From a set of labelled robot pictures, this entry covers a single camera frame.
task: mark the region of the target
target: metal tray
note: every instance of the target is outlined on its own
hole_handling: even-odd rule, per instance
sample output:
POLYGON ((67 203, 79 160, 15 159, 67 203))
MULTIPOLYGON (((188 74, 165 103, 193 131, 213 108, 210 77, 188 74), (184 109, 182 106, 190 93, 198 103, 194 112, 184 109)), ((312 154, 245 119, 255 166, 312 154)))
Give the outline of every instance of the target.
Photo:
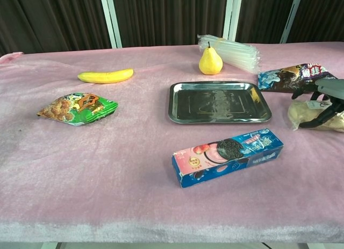
POLYGON ((168 115, 180 124, 266 122, 271 111, 252 83, 180 82, 170 88, 168 115))

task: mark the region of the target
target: black curtain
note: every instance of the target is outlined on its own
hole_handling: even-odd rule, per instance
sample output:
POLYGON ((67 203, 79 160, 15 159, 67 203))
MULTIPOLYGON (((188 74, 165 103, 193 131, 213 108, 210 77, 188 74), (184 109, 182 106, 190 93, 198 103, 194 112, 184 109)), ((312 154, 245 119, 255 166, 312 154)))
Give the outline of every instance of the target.
POLYGON ((287 42, 344 41, 344 0, 301 0, 287 42))
POLYGON ((101 0, 0 0, 0 55, 111 48, 101 0))
POLYGON ((226 0, 114 0, 123 47, 191 45, 222 37, 226 0))
POLYGON ((237 42, 279 43, 293 0, 242 0, 237 42))

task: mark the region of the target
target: pear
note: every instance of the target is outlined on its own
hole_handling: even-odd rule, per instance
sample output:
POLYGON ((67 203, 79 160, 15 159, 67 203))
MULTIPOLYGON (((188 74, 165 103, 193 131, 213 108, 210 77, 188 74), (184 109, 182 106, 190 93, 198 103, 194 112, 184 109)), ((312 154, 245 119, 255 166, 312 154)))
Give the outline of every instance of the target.
POLYGON ((208 42, 208 47, 204 50, 198 64, 200 71, 206 75, 218 74, 223 65, 224 63, 221 57, 213 47, 210 47, 210 43, 208 42))

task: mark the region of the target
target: green snack bag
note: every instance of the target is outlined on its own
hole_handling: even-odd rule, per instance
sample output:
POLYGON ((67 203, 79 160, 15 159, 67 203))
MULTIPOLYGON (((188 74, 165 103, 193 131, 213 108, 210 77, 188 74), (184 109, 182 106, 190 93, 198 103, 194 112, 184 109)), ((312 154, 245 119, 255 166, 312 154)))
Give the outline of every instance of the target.
POLYGON ((59 97, 37 115, 79 126, 112 114, 117 106, 117 102, 91 93, 72 93, 59 97))

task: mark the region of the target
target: yellow banana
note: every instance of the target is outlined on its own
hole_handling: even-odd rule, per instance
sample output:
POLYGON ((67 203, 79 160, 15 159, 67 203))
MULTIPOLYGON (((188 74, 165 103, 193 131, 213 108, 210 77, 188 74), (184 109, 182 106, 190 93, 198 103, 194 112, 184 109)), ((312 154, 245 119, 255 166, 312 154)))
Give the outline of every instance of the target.
POLYGON ((108 84, 128 80, 133 74, 133 69, 124 69, 108 73, 84 72, 79 73, 77 77, 84 82, 108 84))

